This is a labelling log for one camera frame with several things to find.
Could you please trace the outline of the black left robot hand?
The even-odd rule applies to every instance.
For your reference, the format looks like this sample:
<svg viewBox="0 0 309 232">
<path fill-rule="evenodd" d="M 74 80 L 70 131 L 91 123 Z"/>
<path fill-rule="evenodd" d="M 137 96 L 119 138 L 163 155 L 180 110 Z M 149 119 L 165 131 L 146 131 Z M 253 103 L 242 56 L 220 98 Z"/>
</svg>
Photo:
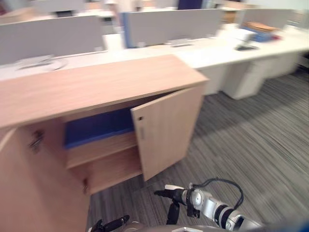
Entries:
<svg viewBox="0 0 309 232">
<path fill-rule="evenodd" d="M 106 224 L 103 223 L 102 219 L 99 219 L 92 227 L 88 229 L 88 232 L 111 232 L 122 227 L 128 222 L 129 219 L 129 215 L 124 215 Z"/>
</svg>

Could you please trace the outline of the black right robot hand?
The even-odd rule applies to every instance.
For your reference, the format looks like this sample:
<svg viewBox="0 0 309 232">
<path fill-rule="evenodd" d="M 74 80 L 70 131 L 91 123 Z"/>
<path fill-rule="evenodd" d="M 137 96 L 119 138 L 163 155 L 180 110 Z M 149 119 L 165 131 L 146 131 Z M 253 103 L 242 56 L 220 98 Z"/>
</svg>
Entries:
<svg viewBox="0 0 309 232">
<path fill-rule="evenodd" d="M 168 216 L 167 216 L 167 225 L 176 225 L 180 213 L 180 204 L 186 205 L 186 200 L 184 200 L 184 194 L 187 190 L 183 187 L 176 185 L 166 184 L 163 190 L 156 190 L 154 195 L 169 198 L 172 200 L 170 204 Z"/>
</svg>

